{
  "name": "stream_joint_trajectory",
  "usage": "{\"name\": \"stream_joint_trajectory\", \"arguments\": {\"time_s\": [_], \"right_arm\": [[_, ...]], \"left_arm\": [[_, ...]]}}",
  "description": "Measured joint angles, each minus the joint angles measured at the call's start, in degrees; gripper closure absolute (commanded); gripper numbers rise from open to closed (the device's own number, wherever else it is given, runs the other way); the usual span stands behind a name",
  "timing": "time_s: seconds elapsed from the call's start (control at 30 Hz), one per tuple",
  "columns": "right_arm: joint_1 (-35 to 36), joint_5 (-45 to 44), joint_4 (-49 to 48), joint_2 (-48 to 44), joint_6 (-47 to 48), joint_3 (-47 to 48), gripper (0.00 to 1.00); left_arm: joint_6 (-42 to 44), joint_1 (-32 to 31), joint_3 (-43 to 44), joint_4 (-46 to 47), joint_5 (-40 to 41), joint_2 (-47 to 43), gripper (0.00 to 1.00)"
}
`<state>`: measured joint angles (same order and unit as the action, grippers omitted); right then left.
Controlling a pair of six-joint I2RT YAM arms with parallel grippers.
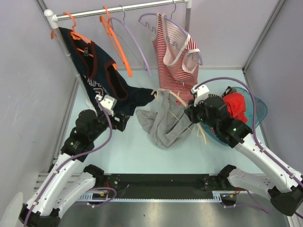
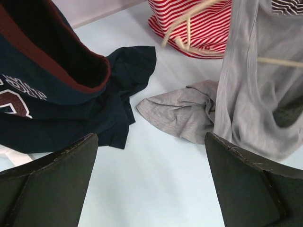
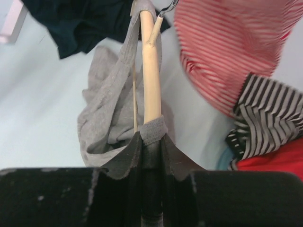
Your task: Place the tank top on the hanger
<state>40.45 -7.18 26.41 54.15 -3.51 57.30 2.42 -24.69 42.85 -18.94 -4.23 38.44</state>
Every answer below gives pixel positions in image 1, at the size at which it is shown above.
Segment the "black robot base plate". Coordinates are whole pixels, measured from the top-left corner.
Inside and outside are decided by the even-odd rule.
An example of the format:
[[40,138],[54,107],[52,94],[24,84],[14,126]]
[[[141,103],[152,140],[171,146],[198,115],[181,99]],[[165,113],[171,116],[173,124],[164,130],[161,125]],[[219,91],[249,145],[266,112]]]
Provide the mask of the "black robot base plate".
[[98,177],[95,190],[104,191],[110,198],[118,194],[199,195],[202,192],[220,191],[235,197],[241,189],[231,186],[224,178],[208,174],[112,174]]

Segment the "grey tank top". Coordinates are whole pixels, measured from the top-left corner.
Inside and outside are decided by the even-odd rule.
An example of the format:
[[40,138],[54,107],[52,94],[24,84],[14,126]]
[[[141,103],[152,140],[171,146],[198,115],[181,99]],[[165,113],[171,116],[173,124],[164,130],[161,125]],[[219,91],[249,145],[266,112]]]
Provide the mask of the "grey tank top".
[[169,148],[193,132],[193,123],[185,114],[185,106],[177,104],[179,98],[176,94],[159,89],[153,92],[156,99],[159,92],[164,92],[159,108],[156,111],[137,110],[136,117],[156,146]]

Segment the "cream plastic hanger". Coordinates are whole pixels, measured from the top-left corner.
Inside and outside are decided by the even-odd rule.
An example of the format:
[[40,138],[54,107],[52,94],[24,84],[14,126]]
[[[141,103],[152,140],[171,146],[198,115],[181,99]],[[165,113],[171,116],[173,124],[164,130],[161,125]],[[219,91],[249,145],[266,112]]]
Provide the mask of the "cream plastic hanger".
[[[151,92],[151,95],[154,96],[154,98],[156,100],[159,99],[159,93],[161,92],[165,92],[165,91],[169,91],[169,94],[170,95],[173,95],[179,102],[181,102],[181,104],[184,106],[184,107],[187,107],[187,104],[182,100],[181,97],[179,97],[178,95],[176,95],[174,92],[170,91],[170,90],[167,90],[167,89],[156,89],[156,90],[153,90]],[[197,133],[196,133],[196,136],[198,138],[202,138],[204,140],[204,143],[207,145],[207,139],[206,139],[206,136],[205,136],[205,131],[203,130],[202,126],[198,123],[196,123],[198,129],[197,129]]]

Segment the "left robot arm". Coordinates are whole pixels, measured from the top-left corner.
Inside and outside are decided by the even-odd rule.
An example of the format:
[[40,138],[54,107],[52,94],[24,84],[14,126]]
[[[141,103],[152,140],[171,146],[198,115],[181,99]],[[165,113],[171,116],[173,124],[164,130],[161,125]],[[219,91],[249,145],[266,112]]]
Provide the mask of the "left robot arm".
[[106,194],[105,202],[112,201],[117,196],[116,190],[106,183],[104,171],[93,164],[84,167],[76,182],[68,188],[65,185],[87,156],[103,148],[110,140],[107,139],[97,148],[94,141],[106,130],[110,134],[113,130],[124,131],[129,118],[124,113],[80,112],[52,170],[35,195],[23,204],[20,222],[25,227],[57,227],[65,212],[89,191],[103,191]]

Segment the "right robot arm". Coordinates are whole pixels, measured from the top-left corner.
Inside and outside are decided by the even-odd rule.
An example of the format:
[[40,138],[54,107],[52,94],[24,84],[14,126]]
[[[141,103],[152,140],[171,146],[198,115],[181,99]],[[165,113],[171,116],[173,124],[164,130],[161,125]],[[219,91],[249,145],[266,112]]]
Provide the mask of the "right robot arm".
[[246,189],[270,200],[282,214],[296,214],[303,202],[303,174],[262,144],[246,123],[231,117],[222,98],[213,96],[197,104],[191,100],[185,113],[191,122],[202,122],[212,128],[221,142],[245,155],[265,174],[256,176],[226,166],[218,178],[222,189]]

